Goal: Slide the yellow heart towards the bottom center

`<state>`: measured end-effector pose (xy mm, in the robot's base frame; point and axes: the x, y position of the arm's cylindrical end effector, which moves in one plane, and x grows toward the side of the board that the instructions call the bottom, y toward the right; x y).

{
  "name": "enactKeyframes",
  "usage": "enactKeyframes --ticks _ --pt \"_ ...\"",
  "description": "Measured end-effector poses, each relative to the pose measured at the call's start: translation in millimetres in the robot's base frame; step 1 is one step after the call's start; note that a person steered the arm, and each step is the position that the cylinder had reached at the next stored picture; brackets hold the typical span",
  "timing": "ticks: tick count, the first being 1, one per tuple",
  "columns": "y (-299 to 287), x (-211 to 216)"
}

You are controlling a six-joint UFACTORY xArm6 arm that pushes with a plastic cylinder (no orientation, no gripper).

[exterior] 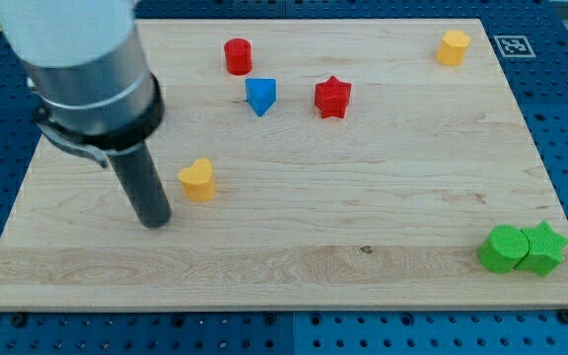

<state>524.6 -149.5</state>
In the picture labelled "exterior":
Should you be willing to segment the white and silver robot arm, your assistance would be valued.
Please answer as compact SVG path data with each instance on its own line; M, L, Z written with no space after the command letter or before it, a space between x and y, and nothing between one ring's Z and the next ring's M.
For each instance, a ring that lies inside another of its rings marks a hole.
M40 99L35 123L101 166L139 147L164 104L135 25L135 0L0 0L0 26Z

